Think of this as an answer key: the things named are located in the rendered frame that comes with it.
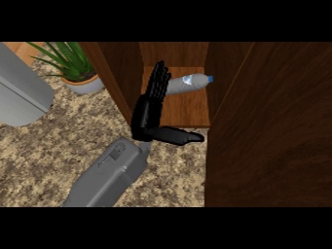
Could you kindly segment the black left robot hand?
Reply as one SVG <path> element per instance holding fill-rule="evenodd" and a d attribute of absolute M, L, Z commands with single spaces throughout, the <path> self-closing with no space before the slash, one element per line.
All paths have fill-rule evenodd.
<path fill-rule="evenodd" d="M 135 108 L 131 117 L 131 135 L 132 139 L 141 142 L 151 140 L 182 146 L 191 142 L 202 142 L 203 136 L 191 131 L 160 126 L 160 112 L 165 92 L 171 73 L 163 66 L 163 61 L 154 63 L 144 93 L 138 96 Z"/>

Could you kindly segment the brown wooden cabinet door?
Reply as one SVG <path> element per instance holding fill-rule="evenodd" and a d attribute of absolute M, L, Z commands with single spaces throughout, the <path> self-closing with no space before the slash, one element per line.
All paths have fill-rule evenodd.
<path fill-rule="evenodd" d="M 206 206 L 332 206 L 332 43 L 255 43 L 206 134 Z"/>

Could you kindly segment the green potted plant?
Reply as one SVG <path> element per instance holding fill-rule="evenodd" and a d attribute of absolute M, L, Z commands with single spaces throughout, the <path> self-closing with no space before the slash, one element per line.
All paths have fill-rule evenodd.
<path fill-rule="evenodd" d="M 50 60 L 38 57 L 33 59 L 56 68 L 58 73 L 50 76 L 57 77 L 63 81 L 73 93 L 87 94 L 103 89 L 101 80 L 78 42 L 45 42 L 48 50 L 33 42 L 28 42 L 28 45 L 50 58 Z"/>

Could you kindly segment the brown wooden cabinet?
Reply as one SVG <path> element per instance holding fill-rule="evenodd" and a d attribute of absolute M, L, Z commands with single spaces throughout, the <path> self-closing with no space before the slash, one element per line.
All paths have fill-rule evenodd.
<path fill-rule="evenodd" d="M 82 51 L 125 119 L 156 61 L 171 76 L 200 73 L 212 78 L 203 89 L 168 95 L 160 123 L 209 127 L 252 47 L 250 42 L 82 42 Z"/>

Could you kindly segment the clear plastic water bottle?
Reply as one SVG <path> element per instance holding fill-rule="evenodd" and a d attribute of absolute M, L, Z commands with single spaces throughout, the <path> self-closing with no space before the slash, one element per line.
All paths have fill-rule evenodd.
<path fill-rule="evenodd" d="M 213 82 L 213 77 L 194 73 L 168 81 L 166 95 L 203 89 Z"/>

